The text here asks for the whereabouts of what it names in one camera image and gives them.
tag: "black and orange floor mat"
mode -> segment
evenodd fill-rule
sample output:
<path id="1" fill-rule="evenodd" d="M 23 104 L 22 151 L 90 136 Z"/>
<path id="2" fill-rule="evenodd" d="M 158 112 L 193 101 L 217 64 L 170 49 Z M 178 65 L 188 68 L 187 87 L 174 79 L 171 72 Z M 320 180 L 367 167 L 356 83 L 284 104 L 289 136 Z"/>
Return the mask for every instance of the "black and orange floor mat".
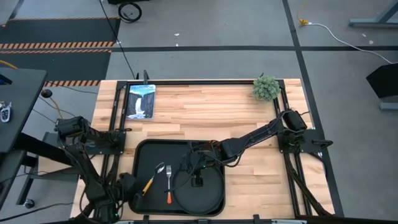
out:
<path id="1" fill-rule="evenodd" d="M 120 18 L 109 21 L 118 33 Z M 115 42 L 105 17 L 11 19 L 0 29 L 0 50 L 112 47 Z"/>
<path id="2" fill-rule="evenodd" d="M 0 50 L 0 59 L 18 68 L 46 70 L 46 86 L 99 85 L 106 77 L 110 56 L 110 50 L 101 49 Z"/>

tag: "black tray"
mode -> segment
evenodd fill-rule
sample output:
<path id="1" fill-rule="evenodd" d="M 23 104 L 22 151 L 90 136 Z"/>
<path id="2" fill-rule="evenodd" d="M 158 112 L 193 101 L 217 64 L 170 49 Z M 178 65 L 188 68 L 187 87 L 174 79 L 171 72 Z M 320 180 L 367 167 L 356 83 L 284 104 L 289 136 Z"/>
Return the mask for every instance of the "black tray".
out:
<path id="1" fill-rule="evenodd" d="M 161 162 L 164 162 L 165 165 L 171 165 L 173 171 L 172 175 L 176 174 L 180 167 L 181 158 L 190 150 L 190 145 L 201 142 L 206 141 L 146 139 L 140 142 L 136 148 L 134 165 L 132 168 L 132 174 L 136 178 L 135 189 L 138 191 L 145 187 L 148 180 L 154 174 L 154 168 Z M 224 177 L 225 185 L 224 167 L 220 167 L 220 172 Z M 168 204 L 165 190 L 167 190 L 167 176 L 164 170 L 162 173 L 155 176 L 154 182 L 144 196 L 140 209 L 136 210 L 131 206 L 130 209 L 138 214 L 191 215 L 182 210 L 173 197 L 172 203 Z M 220 205 L 216 209 L 201 216 L 212 217 L 221 213 L 225 206 L 225 191 L 223 196 Z"/>

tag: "gray floor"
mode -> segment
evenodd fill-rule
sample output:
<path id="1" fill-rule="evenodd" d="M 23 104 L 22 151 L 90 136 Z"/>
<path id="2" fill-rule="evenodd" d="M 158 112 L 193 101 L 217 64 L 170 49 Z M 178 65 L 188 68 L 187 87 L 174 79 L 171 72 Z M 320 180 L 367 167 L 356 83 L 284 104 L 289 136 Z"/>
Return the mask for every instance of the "gray floor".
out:
<path id="1" fill-rule="evenodd" d="M 0 2 L 0 23 L 9 17 L 16 2 Z M 398 45 L 398 29 L 347 26 L 349 18 L 377 16 L 390 2 L 307 0 L 300 16 L 328 26 L 337 37 L 354 45 Z M 289 0 L 294 18 L 300 3 Z M 117 15 L 115 6 L 108 6 L 106 1 L 104 4 L 108 16 Z M 142 19 L 135 24 L 121 24 L 119 37 L 124 47 L 293 46 L 279 0 L 151 0 L 139 4 L 144 13 Z M 99 16 L 103 12 L 97 0 L 25 0 L 17 15 L 21 18 Z M 297 20 L 295 25 L 302 46 L 341 45 L 326 29 L 299 27 Z M 397 52 L 378 53 L 398 62 Z M 255 78 L 262 72 L 277 78 L 301 78 L 295 52 L 129 52 L 126 55 L 135 72 L 146 69 L 151 78 Z M 362 52 L 304 52 L 303 56 L 326 138 L 334 141 L 329 150 L 345 215 L 398 220 L 395 161 L 398 113 L 379 111 L 379 101 L 364 79 L 385 62 Z M 121 53 L 112 53 L 106 78 L 131 78 Z M 80 89 L 97 91 L 98 88 Z M 62 109 L 91 119 L 95 95 L 61 87 L 52 90 Z M 35 109 L 52 120 L 57 118 L 57 112 L 41 101 Z M 32 112 L 24 132 L 41 139 L 44 132 L 52 129 L 50 121 Z M 26 211 L 14 205 L 23 182 L 23 177 L 15 181 L 0 218 Z M 75 181 L 35 180 L 29 197 L 37 202 L 37 208 L 71 202 L 75 187 Z M 71 206 L 55 207 L 7 223 L 65 220 L 70 209 Z"/>

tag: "black desk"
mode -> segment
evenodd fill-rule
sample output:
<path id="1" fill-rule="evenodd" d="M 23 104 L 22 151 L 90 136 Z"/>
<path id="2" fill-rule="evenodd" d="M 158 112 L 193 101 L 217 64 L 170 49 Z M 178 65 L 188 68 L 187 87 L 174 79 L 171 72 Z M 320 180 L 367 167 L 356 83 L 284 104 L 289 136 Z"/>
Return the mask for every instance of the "black desk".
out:
<path id="1" fill-rule="evenodd" d="M 43 88 L 47 72 L 0 68 L 0 74 L 12 80 L 12 85 L 0 85 L 0 101 L 6 101 L 7 104 L 12 102 L 11 120 L 8 123 L 0 123 L 1 209 L 21 164 L 33 167 L 37 163 L 37 158 L 27 156 L 26 152 L 66 164 L 70 164 L 70 161 L 57 147 L 21 133 Z"/>
<path id="2" fill-rule="evenodd" d="M 0 123 L 0 152 L 9 152 L 24 128 L 44 86 L 47 72 L 43 70 L 0 68 L 0 74 L 11 79 L 12 85 L 0 85 L 0 101 L 12 102 L 11 120 Z"/>

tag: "green artificial plant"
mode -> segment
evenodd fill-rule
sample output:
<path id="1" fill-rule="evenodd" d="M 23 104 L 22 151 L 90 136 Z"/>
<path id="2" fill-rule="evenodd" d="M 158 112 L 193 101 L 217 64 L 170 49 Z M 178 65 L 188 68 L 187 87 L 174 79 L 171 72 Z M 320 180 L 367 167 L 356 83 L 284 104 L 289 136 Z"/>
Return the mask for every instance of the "green artificial plant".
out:
<path id="1" fill-rule="evenodd" d="M 253 96 L 256 100 L 271 101 L 278 97 L 280 93 L 279 83 L 274 77 L 260 75 L 254 82 Z"/>

